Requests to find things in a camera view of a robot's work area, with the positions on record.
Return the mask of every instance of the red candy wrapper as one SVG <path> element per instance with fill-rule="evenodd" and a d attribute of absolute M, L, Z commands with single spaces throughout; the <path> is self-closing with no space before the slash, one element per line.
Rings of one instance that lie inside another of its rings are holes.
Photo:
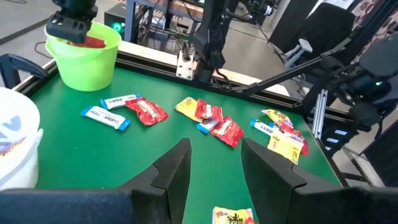
<path fill-rule="evenodd" d="M 147 101 L 144 97 L 126 101 L 126 106 L 137 113 L 144 125 L 153 125 L 166 120 L 169 115 L 156 103 Z"/>
<path fill-rule="evenodd" d="M 301 154 L 303 154 L 304 156 L 308 155 L 308 142 L 301 135 L 300 131 L 291 130 L 291 131 L 286 131 L 285 134 L 288 135 L 290 138 L 303 143 L 304 145 L 303 145 L 303 148 L 301 148 Z"/>
<path fill-rule="evenodd" d="M 67 44 L 73 45 L 76 47 L 87 47 L 87 48 L 104 48 L 106 46 L 105 41 L 101 39 L 97 39 L 95 37 L 86 36 L 84 43 L 75 44 L 73 42 L 68 41 Z"/>
<path fill-rule="evenodd" d="M 223 109 L 219 106 L 211 106 L 203 99 L 198 100 L 197 110 L 195 111 L 197 118 L 213 119 L 219 122 L 223 121 Z"/>
<path fill-rule="evenodd" d="M 236 147 L 243 138 L 244 132 L 228 115 L 210 132 L 231 147 Z"/>

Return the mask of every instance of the yellow candy wrapper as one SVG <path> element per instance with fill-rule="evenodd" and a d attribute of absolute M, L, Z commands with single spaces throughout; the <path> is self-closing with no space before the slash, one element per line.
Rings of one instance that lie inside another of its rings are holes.
<path fill-rule="evenodd" d="M 289 117 L 282 114 L 276 110 L 262 110 L 262 113 L 266 114 L 275 124 L 281 126 L 283 122 L 291 125 L 293 127 L 293 123 L 290 121 Z"/>
<path fill-rule="evenodd" d="M 197 118 L 195 116 L 195 111 L 197 110 L 198 102 L 192 97 L 186 97 L 183 101 L 175 106 L 175 109 L 184 114 L 185 116 L 191 118 L 194 121 L 202 122 L 202 118 Z"/>
<path fill-rule="evenodd" d="M 274 129 L 267 148 L 297 165 L 299 164 L 300 151 L 303 148 L 303 144 Z"/>
<path fill-rule="evenodd" d="M 225 224 L 225 223 L 245 224 L 252 219 L 253 219 L 253 213 L 251 208 L 230 210 L 226 208 L 214 207 L 212 224 Z"/>

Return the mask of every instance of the black chair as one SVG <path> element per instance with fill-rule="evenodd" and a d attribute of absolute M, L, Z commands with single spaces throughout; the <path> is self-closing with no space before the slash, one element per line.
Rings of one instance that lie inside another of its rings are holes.
<path fill-rule="evenodd" d="M 304 22 L 286 49 L 287 67 L 311 60 L 349 37 L 355 15 L 338 6 L 322 3 Z"/>

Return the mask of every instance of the green table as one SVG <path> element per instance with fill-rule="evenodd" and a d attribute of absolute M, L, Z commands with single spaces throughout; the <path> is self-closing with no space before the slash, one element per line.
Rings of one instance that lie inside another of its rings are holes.
<path fill-rule="evenodd" d="M 112 84 L 101 91 L 80 92 L 65 86 L 59 75 L 37 85 L 30 93 L 40 111 L 44 136 L 39 147 L 39 189 L 112 189 L 125 183 L 181 140 L 192 144 L 190 188 L 184 223 L 211 223 L 213 207 L 254 208 L 241 163 L 241 143 L 235 149 L 218 138 L 199 132 L 196 122 L 174 106 L 185 97 L 203 98 L 223 108 L 244 130 L 244 137 L 266 146 L 269 137 L 251 128 L 250 120 L 271 120 L 261 113 L 264 105 L 201 90 L 116 67 Z M 112 110 L 131 120 L 118 131 L 82 117 L 80 112 L 100 105 L 101 98 L 139 93 L 163 107 L 169 118 L 144 126 L 127 108 Z M 309 155 L 299 166 L 334 184 L 340 184 L 330 163 L 313 138 L 304 119 L 283 111 L 309 144 Z"/>

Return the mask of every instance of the white bucket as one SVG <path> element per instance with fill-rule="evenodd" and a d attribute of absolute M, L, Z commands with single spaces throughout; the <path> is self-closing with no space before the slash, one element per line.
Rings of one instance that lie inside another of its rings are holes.
<path fill-rule="evenodd" d="M 39 123 L 39 110 L 28 97 L 0 87 L 0 152 L 19 143 L 0 154 L 0 190 L 35 187 L 37 147 L 43 135 L 42 129 L 37 131 Z"/>

